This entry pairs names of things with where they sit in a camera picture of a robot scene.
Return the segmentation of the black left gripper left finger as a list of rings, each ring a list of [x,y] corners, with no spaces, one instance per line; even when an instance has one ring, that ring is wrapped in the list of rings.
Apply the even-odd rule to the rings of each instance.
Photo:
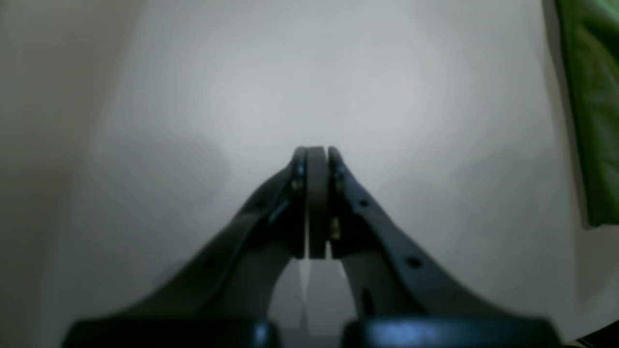
[[[217,235],[156,291],[71,326],[64,348],[282,348],[268,312],[292,259],[306,252],[311,150],[260,185]]]

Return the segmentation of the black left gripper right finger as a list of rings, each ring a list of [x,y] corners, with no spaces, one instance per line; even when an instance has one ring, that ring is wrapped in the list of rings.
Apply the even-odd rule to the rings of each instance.
[[[393,222],[327,150],[332,256],[357,319],[343,348],[561,348],[547,319],[512,314],[461,285]]]

